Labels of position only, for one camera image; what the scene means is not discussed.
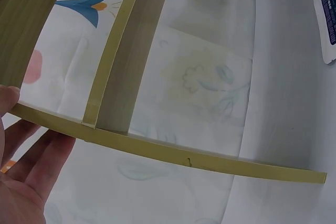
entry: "hand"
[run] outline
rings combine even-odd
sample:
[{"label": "hand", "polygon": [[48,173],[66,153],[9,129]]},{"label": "hand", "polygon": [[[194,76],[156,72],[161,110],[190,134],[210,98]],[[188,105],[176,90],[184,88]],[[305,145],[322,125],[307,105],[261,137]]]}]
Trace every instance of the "hand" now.
[{"label": "hand", "polygon": [[[0,168],[38,126],[20,120],[4,130],[1,117],[18,101],[19,89],[0,85]],[[44,205],[75,139],[47,131],[5,174],[0,172],[0,223],[45,223]]]}]

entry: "wooden frame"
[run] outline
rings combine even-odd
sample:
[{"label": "wooden frame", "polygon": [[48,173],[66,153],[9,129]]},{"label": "wooden frame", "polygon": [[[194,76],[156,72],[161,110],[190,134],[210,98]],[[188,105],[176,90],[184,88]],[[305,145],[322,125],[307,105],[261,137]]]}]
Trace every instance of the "wooden frame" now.
[{"label": "wooden frame", "polygon": [[[54,2],[55,0],[0,0],[0,84],[21,86],[30,55]],[[11,113],[87,142],[163,162],[248,177],[324,183],[326,173],[262,164],[127,133],[163,2],[164,0],[124,0],[103,53],[83,122],[61,118],[23,104],[16,105]],[[141,52],[139,59],[135,59],[134,52]],[[129,71],[136,71],[136,74],[121,79],[125,75],[129,76]],[[130,96],[126,101],[123,99],[125,95]],[[107,98],[113,99],[121,109],[113,115],[116,117],[112,124],[104,125],[104,119],[111,116],[110,112],[99,111],[105,106],[104,100]]]}]

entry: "finger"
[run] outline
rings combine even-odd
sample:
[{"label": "finger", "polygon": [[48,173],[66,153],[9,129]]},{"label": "finger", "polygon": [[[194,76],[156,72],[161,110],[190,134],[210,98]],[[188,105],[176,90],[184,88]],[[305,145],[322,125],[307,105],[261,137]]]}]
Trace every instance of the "finger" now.
[{"label": "finger", "polygon": [[3,117],[18,102],[20,89],[0,85],[0,117]]},{"label": "finger", "polygon": [[57,132],[47,131],[20,159],[13,165],[6,175],[10,178],[24,182],[33,169],[37,161],[42,156],[45,149],[52,142],[52,140],[58,135]]},{"label": "finger", "polygon": [[58,134],[26,178],[26,185],[35,190],[44,203],[74,144],[73,137]]},{"label": "finger", "polygon": [[34,123],[20,120],[5,130],[5,150],[0,167],[3,167],[13,157],[22,143],[31,137],[38,128],[39,126]]}]

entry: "fabric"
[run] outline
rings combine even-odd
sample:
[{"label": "fabric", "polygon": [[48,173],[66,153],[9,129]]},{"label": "fabric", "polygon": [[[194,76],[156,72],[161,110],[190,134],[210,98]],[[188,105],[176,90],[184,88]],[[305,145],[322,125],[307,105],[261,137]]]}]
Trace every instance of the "fabric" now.
[{"label": "fabric", "polygon": [[122,1],[56,1],[27,69],[23,103],[82,119]]},{"label": "fabric", "polygon": [[325,185],[236,176],[222,223],[335,220],[336,66],[322,59],[313,0],[256,0],[240,157],[328,172]]},{"label": "fabric", "polygon": [[[23,102],[81,119],[114,21],[107,9],[119,1],[58,0],[29,65]],[[166,0],[130,131],[237,156],[254,29],[255,0]],[[7,116],[6,125],[13,120]],[[219,224],[233,178],[77,141],[45,214],[47,223]]]}]

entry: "orange flower center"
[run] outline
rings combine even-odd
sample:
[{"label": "orange flower center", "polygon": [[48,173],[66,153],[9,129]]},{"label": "orange flower center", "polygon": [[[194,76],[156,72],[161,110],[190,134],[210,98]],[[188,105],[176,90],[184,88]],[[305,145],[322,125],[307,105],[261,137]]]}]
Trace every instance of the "orange flower center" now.
[{"label": "orange flower center", "polygon": [[92,8],[96,9],[96,10],[104,10],[106,7],[107,7],[107,4],[105,4],[103,2],[92,5]]}]

